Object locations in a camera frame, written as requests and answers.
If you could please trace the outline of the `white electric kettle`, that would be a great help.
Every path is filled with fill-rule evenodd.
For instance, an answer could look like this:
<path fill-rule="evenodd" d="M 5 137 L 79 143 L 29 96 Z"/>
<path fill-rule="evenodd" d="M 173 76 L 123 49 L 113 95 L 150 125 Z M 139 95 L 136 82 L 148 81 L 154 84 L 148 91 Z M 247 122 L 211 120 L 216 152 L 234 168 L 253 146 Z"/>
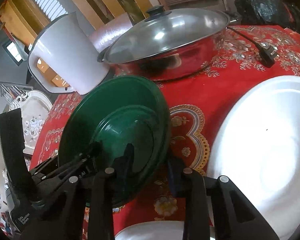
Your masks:
<path fill-rule="evenodd" d="M 68 85 L 56 87 L 37 67 L 41 59 Z M 32 76 L 50 93 L 88 94 L 102 83 L 110 67 L 97 61 L 98 51 L 80 28 L 73 12 L 54 19 L 36 37 L 28 57 Z"/>

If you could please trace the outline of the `white ornate chair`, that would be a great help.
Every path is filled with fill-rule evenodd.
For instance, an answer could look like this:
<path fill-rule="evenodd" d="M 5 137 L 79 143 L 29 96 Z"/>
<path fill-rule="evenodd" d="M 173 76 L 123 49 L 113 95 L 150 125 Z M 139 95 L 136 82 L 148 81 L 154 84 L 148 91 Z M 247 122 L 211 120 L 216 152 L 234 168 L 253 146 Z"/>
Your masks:
<path fill-rule="evenodd" d="M 43 124 L 52 109 L 50 99 L 41 91 L 31 90 L 17 96 L 9 110 L 21 109 L 25 148 L 23 152 L 33 155 Z"/>

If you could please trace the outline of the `white foam bowl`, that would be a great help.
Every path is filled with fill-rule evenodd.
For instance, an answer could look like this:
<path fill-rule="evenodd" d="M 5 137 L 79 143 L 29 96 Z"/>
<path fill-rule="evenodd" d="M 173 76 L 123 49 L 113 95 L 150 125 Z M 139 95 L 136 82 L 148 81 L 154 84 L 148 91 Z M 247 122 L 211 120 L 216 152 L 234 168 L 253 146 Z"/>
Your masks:
<path fill-rule="evenodd" d="M 236 102 L 207 175 L 231 179 L 280 239 L 300 239 L 300 77 L 268 79 Z"/>
<path fill-rule="evenodd" d="M 183 239 L 184 222 L 153 221 L 128 226 L 116 234 L 115 240 Z"/>

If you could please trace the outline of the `steel pot with glass lid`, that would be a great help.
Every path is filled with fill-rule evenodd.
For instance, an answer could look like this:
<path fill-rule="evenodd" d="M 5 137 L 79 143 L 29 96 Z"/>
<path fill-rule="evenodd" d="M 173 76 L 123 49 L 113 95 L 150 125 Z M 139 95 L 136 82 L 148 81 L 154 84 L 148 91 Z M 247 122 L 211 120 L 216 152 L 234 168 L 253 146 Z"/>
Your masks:
<path fill-rule="evenodd" d="M 157 5 L 99 53 L 98 62 L 127 75 L 166 81 L 189 76 L 218 54 L 229 25 L 240 17 L 204 8 L 165 10 Z"/>

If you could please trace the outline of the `dark green plastic bag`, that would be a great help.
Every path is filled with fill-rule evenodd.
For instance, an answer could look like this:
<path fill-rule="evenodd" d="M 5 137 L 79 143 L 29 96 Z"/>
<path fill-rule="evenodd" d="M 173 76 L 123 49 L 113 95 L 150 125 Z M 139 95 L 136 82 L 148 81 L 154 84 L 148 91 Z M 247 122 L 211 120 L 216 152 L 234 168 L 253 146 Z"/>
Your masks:
<path fill-rule="evenodd" d="M 279 25 L 300 33 L 300 10 L 282 0 L 235 0 L 241 23 L 245 25 Z"/>

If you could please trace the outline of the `green plastic bowl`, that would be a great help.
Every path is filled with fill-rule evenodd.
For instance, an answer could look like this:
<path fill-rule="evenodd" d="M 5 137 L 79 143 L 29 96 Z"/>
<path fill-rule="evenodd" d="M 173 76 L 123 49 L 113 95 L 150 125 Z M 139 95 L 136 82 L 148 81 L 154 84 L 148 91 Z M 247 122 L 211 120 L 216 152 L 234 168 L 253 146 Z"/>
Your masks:
<path fill-rule="evenodd" d="M 162 164 L 170 136 L 170 111 L 157 85 L 140 76 L 116 77 L 75 108 L 63 129 L 58 163 L 83 155 L 97 171 L 114 168 L 113 207 L 119 207 Z"/>

